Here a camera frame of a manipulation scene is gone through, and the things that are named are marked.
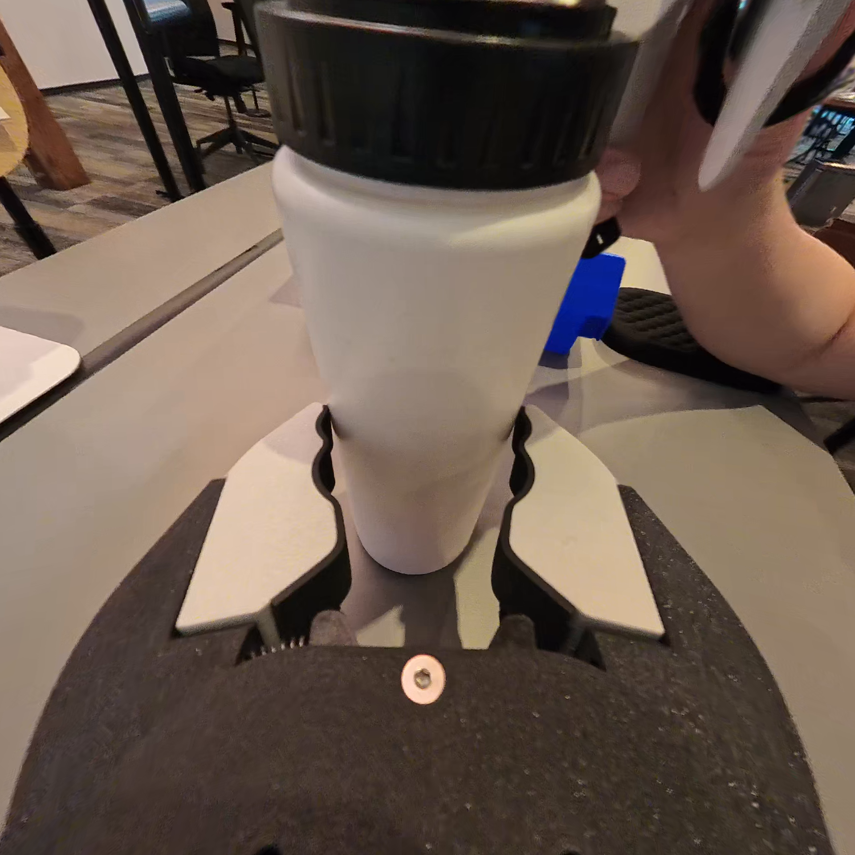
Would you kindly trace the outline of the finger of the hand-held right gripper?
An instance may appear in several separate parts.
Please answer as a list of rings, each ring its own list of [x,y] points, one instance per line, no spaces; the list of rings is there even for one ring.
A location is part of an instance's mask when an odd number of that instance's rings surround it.
[[[617,2],[617,25],[637,38],[638,49],[618,108],[608,148],[639,154],[684,119],[700,119],[692,87],[698,72],[700,30],[709,14],[703,1]]]

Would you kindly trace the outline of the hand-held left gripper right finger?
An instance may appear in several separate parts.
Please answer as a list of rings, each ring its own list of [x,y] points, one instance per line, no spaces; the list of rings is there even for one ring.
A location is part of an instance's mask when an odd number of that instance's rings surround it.
[[[575,436],[534,406],[511,435],[509,500],[493,559],[501,616],[520,614],[538,643],[601,631],[666,636],[619,486]]]

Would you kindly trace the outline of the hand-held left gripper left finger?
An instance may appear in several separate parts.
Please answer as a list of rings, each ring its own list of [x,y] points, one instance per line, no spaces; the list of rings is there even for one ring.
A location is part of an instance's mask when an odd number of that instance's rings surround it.
[[[308,636],[350,590],[343,512],[333,496],[328,408],[310,403],[227,474],[175,630],[254,627]]]

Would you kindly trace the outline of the black bottle lid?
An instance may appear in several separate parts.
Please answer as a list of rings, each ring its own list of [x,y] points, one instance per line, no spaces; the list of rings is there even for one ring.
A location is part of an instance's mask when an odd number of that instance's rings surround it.
[[[254,15],[281,144],[350,175],[442,189],[588,174],[638,48],[604,2],[259,2]]]

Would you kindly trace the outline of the blue plastic bin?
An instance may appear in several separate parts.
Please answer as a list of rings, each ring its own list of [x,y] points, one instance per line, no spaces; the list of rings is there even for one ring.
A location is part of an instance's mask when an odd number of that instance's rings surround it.
[[[612,253],[581,259],[550,329],[545,352],[567,356],[578,338],[601,340],[611,324],[626,260]]]

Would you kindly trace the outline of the white bottle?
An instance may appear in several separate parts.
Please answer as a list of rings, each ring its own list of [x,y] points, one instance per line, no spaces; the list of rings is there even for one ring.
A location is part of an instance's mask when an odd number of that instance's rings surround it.
[[[391,571],[441,570],[474,532],[598,217],[598,178],[428,188],[286,147],[272,177],[358,538]]]

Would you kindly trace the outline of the person's right hand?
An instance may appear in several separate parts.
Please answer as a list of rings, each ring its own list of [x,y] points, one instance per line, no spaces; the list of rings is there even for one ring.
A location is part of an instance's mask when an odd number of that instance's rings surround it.
[[[598,167],[600,219],[616,218],[623,235],[658,247],[686,244],[695,233],[734,227],[771,206],[783,166],[809,116],[804,110],[765,127],[732,173],[700,188],[713,128],[694,97],[696,48],[668,58],[637,133],[608,149]]]

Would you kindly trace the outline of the grey trash can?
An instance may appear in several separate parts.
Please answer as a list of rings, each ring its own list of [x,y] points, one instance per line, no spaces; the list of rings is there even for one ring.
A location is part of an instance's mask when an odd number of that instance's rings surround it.
[[[854,165],[812,161],[786,190],[786,198],[800,227],[827,227],[852,204]]]

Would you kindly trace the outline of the black wrist rest pad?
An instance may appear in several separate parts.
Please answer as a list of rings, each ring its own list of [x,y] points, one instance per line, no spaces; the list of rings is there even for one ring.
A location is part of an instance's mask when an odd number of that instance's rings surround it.
[[[775,382],[730,366],[701,347],[666,293],[620,288],[601,341],[630,360],[692,379],[760,394],[781,390]]]

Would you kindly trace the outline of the black office chair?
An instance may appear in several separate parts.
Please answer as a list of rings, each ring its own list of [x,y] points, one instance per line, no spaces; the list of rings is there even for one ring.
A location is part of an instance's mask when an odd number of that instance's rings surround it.
[[[272,158],[277,145],[241,127],[234,113],[247,114],[245,93],[256,95],[262,84],[262,68],[253,55],[221,52],[216,21],[209,2],[144,2],[151,29],[163,49],[173,82],[193,89],[209,101],[222,101],[228,123],[195,142],[204,166],[210,155],[233,147],[253,165]]]

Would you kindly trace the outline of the black table frame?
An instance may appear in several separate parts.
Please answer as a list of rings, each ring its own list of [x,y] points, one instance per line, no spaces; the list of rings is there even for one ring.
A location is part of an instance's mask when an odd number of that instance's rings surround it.
[[[189,192],[205,190],[207,184],[202,170],[201,156],[198,155],[191,141],[159,39],[168,27],[188,19],[191,16],[191,9],[185,2],[123,1],[122,5],[144,59],[158,109],[164,119]],[[163,190],[159,193],[171,201],[178,201],[183,198],[183,194],[144,101],[109,6],[105,1],[89,1],[88,6],[162,182]]]

